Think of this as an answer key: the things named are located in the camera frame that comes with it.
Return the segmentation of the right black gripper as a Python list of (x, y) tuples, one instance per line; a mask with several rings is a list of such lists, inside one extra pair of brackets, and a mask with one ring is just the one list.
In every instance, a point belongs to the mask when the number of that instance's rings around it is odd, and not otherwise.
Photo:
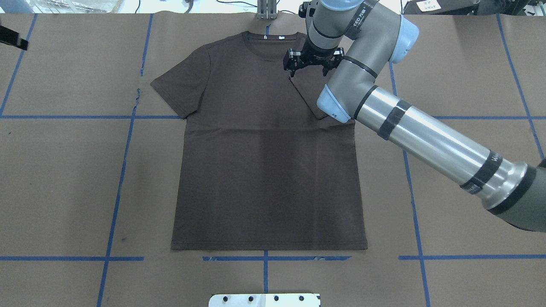
[(289, 71), (291, 78), (300, 68), (307, 66), (322, 66), (324, 69), (335, 69), (344, 57), (342, 47), (323, 49), (316, 46), (309, 37), (306, 37), (301, 51), (287, 50), (283, 58), (283, 68)]

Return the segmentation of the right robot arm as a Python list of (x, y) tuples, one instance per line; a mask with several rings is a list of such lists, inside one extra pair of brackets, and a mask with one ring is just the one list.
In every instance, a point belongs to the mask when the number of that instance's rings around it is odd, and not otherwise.
[(545, 162), (510, 162), (408, 101), (376, 85), (388, 64), (397, 64), (419, 29), (378, 0), (310, 0), (298, 14), (307, 37), (302, 50), (283, 60), (293, 77), (318, 65), (326, 76), (318, 109), (345, 124), (356, 120), (455, 182), (483, 207), (524, 231), (546, 231)]

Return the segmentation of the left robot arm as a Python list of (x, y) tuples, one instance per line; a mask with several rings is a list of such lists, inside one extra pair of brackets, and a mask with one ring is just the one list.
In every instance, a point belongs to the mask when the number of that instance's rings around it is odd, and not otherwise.
[(23, 39), (20, 33), (2, 25), (0, 26), (0, 42), (24, 51), (27, 51), (29, 48), (29, 41)]

